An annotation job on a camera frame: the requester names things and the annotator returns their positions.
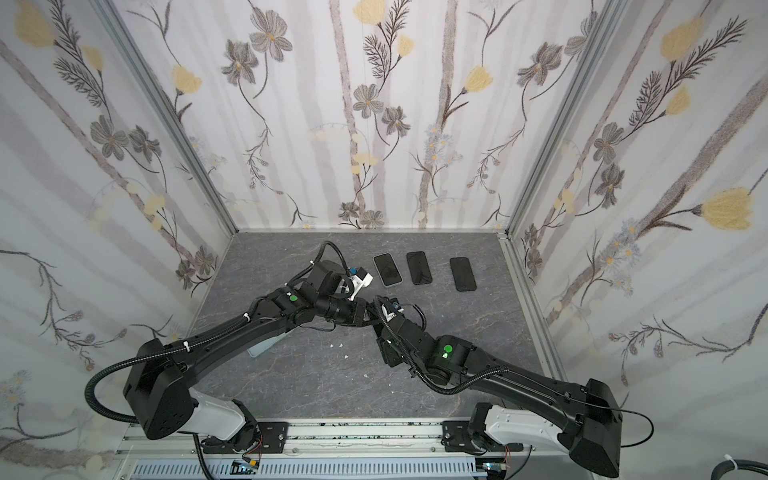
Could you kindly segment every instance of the smartphone screen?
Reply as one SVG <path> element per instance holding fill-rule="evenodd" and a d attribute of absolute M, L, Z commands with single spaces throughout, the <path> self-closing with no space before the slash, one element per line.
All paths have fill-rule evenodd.
<path fill-rule="evenodd" d="M 472 267 L 469 265 L 469 258 L 451 258 L 450 264 L 453 272 L 453 283 L 459 292 L 473 292 L 478 289 L 478 285 L 475 283 L 475 274 L 472 273 Z"/>
<path fill-rule="evenodd" d="M 376 269 L 379 271 L 379 276 L 382 277 L 384 286 L 397 285 L 402 282 L 402 277 L 397 270 L 397 265 L 395 265 L 392 255 L 389 253 L 377 255 L 373 257 L 373 262 L 376 265 Z"/>
<path fill-rule="evenodd" d="M 406 261 L 414 285 L 432 283 L 432 272 L 429 271 L 427 256 L 424 252 L 408 252 L 406 253 Z"/>

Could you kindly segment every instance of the black robotic arm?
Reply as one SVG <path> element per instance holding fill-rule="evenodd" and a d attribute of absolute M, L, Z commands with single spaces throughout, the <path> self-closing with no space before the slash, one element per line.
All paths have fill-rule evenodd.
<path fill-rule="evenodd" d="M 341 265 L 321 260 L 326 245 L 339 254 Z M 207 442 L 232 452 L 245 451 L 260 437 L 256 420 L 237 400 L 209 397 L 194 385 L 238 353 L 321 316 L 337 326 L 372 326 L 384 362 L 406 363 L 433 391 L 454 395 L 476 389 L 536 413 L 554 426 L 557 442 L 577 464 L 618 477 L 622 416 L 608 386 L 594 379 L 586 386 L 561 382 L 504 362 L 467 340 L 432 338 L 405 317 L 396 299 L 377 296 L 368 302 L 357 296 L 368 283 L 368 273 L 350 270 L 339 249 L 323 242 L 309 267 L 256 298 L 242 315 L 167 345 L 150 340 L 134 359 L 97 373 L 86 386 L 86 401 L 108 418 L 140 424 L 149 439 L 192 432 L 209 435 Z M 95 395 L 100 380 L 127 367 L 124 396 L 135 417 L 111 411 Z M 496 417 L 490 404 L 478 404 L 470 422 L 477 447 L 504 438 Z"/>

